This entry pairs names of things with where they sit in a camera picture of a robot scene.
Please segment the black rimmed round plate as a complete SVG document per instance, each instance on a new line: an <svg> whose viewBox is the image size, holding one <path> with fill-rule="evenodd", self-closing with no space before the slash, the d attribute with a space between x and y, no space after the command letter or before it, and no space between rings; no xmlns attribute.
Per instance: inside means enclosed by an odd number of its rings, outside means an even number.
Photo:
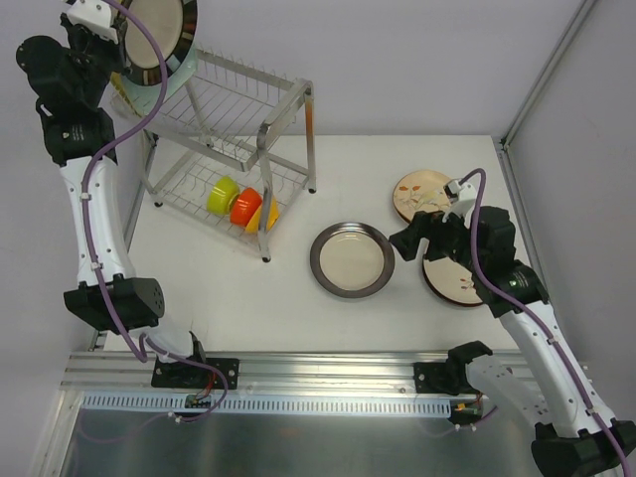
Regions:
<svg viewBox="0 0 636 477"><path fill-rule="evenodd" d="M166 63L169 79L187 59L198 26L196 0L133 0L127 6L151 35ZM161 82L160 64L149 40L127 20L124 48L129 62L127 78L140 86Z"/></svg>

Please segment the woven bamboo tray plate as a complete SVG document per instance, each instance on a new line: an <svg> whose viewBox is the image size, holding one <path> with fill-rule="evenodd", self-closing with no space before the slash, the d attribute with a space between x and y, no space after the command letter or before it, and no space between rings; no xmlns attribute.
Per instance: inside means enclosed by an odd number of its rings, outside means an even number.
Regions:
<svg viewBox="0 0 636 477"><path fill-rule="evenodd" d="M133 114L135 114L138 117L144 116L144 113L137 109L134 102L131 100L130 96L126 92L121 74L112 73L110 75L110 84L113 86L114 90L120 97L121 101L128 106L128 108Z"/></svg>

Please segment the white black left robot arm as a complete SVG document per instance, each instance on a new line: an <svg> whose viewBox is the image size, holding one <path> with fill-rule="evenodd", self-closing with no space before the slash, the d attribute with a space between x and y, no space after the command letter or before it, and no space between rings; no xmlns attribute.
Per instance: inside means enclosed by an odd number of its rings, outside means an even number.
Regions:
<svg viewBox="0 0 636 477"><path fill-rule="evenodd" d="M45 147L69 193L79 249L78 285L65 293L67 309L91 328L120 336L140 362L154 351L153 386L224 391L236 387L235 360L207 358L197 337L169 325L157 280L136 274L120 221L115 148L144 129L140 123L114 133L101 98L126 59L126 21L105 11L89 17L74 7L62 14L69 43L32 36L16 62L37 96Z"/></svg>

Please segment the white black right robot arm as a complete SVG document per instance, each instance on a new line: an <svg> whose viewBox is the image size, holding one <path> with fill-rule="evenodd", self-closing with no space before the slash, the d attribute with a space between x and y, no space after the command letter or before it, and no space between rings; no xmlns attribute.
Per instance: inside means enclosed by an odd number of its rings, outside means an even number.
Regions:
<svg viewBox="0 0 636 477"><path fill-rule="evenodd" d="M615 416L576 362L546 289L516 258L515 235L507 211L484 207L470 224L455 214L418 212L390 242L403 259L413 260L426 239L427 260L449 258L468 270L539 388L529 389L480 341L449 350L443 364L418 365L415 373L439 393L481 393L530 427L531 453L545 476L594 476L615 467L629 476L635 424Z"/></svg>

